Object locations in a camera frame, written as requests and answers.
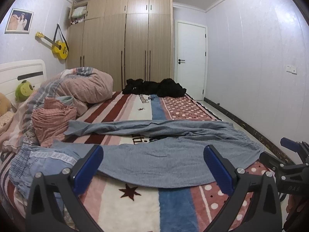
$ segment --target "wooden wardrobe door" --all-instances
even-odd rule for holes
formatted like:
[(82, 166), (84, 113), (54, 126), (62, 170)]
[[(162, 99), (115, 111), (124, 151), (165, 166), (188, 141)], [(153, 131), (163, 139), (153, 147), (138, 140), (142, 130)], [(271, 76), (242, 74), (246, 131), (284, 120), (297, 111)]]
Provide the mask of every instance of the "wooden wardrobe door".
[(84, 32), (84, 22), (71, 25), (69, 28), (69, 37), (68, 37), (69, 55), (66, 60), (67, 69), (82, 66), (83, 32)]
[(101, 69), (102, 65), (103, 18), (85, 21), (82, 40), (83, 66)]
[(85, 20), (103, 17), (106, 7), (106, 0), (90, 0), (87, 4)]
[(170, 0), (149, 0), (151, 14), (170, 15)]
[(141, 14), (149, 12), (149, 0), (129, 0), (128, 14)]
[(150, 81), (161, 82), (170, 77), (170, 15), (149, 14), (148, 69)]
[(104, 17), (101, 70), (113, 77), (113, 91), (122, 90), (125, 29), (126, 14)]
[(127, 10), (128, 0), (106, 0), (105, 16), (126, 14)]
[(125, 80), (146, 80), (148, 14), (127, 15), (125, 48)]

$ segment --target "white door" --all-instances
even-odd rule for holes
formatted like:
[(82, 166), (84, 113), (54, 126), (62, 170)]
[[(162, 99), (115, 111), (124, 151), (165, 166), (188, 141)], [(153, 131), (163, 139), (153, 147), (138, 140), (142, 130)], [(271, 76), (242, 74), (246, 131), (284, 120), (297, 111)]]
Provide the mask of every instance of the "white door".
[(195, 100), (203, 100), (206, 28), (178, 23), (177, 83)]

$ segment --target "door frame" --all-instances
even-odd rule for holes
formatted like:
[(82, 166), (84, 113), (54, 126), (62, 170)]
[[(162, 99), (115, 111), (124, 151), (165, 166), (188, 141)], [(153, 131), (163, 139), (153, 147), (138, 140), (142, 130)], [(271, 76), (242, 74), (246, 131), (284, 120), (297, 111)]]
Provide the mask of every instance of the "door frame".
[(203, 24), (188, 22), (188, 21), (182, 21), (182, 20), (175, 20), (175, 48), (174, 48), (174, 81), (177, 83), (177, 71), (178, 71), (178, 23), (184, 23), (184, 24), (191, 24), (194, 26), (205, 28), (205, 34), (206, 34), (206, 56), (205, 56), (205, 75), (204, 75), (204, 86), (203, 86), (203, 98), (205, 97), (206, 93), (206, 80), (207, 80), (207, 68), (208, 68), (208, 31), (207, 26)]

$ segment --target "door handle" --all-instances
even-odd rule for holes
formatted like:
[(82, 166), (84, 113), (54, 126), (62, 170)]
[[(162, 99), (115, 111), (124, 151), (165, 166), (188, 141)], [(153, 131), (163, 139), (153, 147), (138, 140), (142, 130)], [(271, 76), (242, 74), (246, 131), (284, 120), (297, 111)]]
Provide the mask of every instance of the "door handle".
[(121, 51), (121, 90), (123, 90), (123, 76), (122, 76), (122, 51)]

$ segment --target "white tile floor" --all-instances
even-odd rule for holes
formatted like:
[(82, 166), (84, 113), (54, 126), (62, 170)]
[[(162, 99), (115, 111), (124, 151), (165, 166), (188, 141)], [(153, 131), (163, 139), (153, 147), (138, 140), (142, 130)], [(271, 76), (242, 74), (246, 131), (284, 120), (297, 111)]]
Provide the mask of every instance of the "white tile floor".
[[(201, 103), (204, 107), (206, 107), (206, 109), (210, 110), (218, 118), (222, 119), (222, 121), (233, 123), (235, 129), (243, 131), (244, 133), (246, 133), (248, 135), (248, 137), (250, 139), (260, 143), (255, 137), (253, 137), (250, 133), (248, 133), (245, 129), (243, 129), (239, 124), (237, 124), (236, 122), (234, 122), (233, 120), (228, 118), (226, 115), (224, 115), (222, 112), (220, 112), (216, 108), (212, 107), (210, 104), (206, 103), (205, 101), (198, 101), (198, 102)], [(270, 153), (270, 154), (273, 154), (267, 147), (265, 147), (265, 151)], [(285, 210), (286, 206), (287, 206), (287, 203), (288, 203), (288, 197), (289, 196), (287, 196), (285, 198), (285, 200), (281, 203), (281, 212), (282, 212), (282, 222), (283, 223), (286, 221), (286, 217), (288, 216), (288, 214), (286, 213), (286, 210)]]

